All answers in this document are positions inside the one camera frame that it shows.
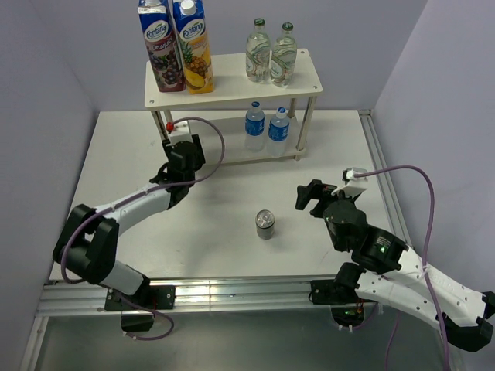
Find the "dark can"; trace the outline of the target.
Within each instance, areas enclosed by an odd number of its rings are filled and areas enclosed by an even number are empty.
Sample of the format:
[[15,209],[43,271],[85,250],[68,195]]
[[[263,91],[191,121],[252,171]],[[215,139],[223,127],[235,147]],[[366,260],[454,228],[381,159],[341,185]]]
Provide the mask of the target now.
[[257,235],[263,240],[270,240],[275,232],[275,215],[268,209],[260,210],[255,217]]

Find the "Pocari Sweat bottle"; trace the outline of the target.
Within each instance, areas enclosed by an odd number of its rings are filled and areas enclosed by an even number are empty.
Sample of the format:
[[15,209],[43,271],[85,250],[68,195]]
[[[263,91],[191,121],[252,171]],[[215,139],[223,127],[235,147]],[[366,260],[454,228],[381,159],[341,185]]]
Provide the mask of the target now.
[[268,126],[267,151],[272,157],[280,157],[285,153],[290,120],[285,108],[280,107],[271,117]]
[[265,113],[258,101],[253,101],[245,115],[245,147],[252,152],[261,151],[265,145]]

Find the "Chang soda bottle front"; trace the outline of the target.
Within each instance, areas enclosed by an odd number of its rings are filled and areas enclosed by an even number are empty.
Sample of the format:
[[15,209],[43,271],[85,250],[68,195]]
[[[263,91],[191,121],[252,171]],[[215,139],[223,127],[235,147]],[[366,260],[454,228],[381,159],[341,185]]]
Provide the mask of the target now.
[[247,78],[256,83],[266,81],[269,72],[271,41],[265,30],[265,20],[256,18],[249,34],[245,50]]

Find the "chang soda bottle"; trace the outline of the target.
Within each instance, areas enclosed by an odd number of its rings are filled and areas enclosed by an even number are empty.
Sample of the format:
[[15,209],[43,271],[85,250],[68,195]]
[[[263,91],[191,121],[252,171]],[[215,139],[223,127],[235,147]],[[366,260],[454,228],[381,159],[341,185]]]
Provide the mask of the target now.
[[274,85],[287,87],[295,69],[297,58],[297,42],[293,36],[294,25],[290,22],[282,24],[280,36],[277,37],[271,52],[270,77]]
[[269,72],[271,41],[265,30],[265,20],[256,18],[249,34],[245,50],[247,78],[256,83],[266,81]]

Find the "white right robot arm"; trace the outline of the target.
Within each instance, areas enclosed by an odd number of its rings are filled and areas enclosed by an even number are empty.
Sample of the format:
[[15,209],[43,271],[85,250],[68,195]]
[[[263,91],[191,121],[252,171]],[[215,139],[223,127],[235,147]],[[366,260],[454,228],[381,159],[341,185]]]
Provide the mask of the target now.
[[493,335],[494,293],[474,291],[443,274],[399,237],[367,222],[355,205],[364,191],[355,182],[337,187],[313,179],[297,188],[295,208],[311,200],[311,216],[326,224],[333,247],[350,253],[333,279],[311,281],[315,305],[376,301],[445,329],[449,344],[477,352]]

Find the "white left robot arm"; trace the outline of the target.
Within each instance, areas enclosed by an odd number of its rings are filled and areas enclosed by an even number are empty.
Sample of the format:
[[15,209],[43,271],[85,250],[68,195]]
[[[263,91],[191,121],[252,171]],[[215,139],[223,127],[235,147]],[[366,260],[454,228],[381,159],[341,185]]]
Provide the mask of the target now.
[[117,260],[118,238],[137,223],[179,204],[206,163],[198,134],[162,144],[168,161],[142,191],[114,205],[75,206],[53,250],[55,262],[90,284],[121,292],[132,308],[150,305],[153,293],[148,277]]

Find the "beige two-tier shelf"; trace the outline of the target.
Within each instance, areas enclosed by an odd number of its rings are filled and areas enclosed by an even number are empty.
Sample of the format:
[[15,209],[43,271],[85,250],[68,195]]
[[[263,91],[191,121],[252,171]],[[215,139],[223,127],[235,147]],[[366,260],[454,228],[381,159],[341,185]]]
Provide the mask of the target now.
[[178,117],[198,116],[212,121],[224,136],[224,164],[260,162],[273,158],[265,150],[252,152],[245,148],[244,116],[251,102],[258,101],[267,117],[270,108],[279,103],[288,109],[289,132],[282,158],[300,159],[306,151],[316,98],[323,92],[318,73],[307,49],[297,52],[295,70],[287,87],[271,81],[251,82],[245,73],[243,53],[211,57],[215,89],[211,93],[189,94],[187,91],[162,93],[158,90],[151,63],[146,63],[145,107],[154,116],[163,113],[164,123]]

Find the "pineapple juice carton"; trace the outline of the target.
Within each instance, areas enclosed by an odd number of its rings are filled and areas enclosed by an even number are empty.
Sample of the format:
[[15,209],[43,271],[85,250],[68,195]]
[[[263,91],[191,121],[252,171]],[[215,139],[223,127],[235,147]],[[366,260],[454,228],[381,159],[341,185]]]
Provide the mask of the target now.
[[174,1],[173,16],[190,94],[213,92],[213,67],[202,1]]

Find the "grape juice carton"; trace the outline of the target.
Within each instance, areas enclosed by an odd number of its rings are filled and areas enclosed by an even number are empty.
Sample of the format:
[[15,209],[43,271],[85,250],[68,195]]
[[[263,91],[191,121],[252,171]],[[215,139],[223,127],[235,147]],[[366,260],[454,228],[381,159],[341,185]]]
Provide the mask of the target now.
[[139,1],[137,11],[159,91],[185,90],[183,67],[166,1]]

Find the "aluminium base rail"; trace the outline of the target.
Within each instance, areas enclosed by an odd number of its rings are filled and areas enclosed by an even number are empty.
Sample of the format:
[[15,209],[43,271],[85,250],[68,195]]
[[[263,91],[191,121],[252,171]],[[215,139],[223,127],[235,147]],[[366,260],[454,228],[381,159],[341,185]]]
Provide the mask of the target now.
[[[245,277],[205,280],[154,280],[152,285],[173,285],[176,298],[168,315],[195,312],[271,311],[314,308],[310,282],[334,276]],[[110,315],[104,309],[108,290],[91,284],[46,285],[36,308],[37,317]]]

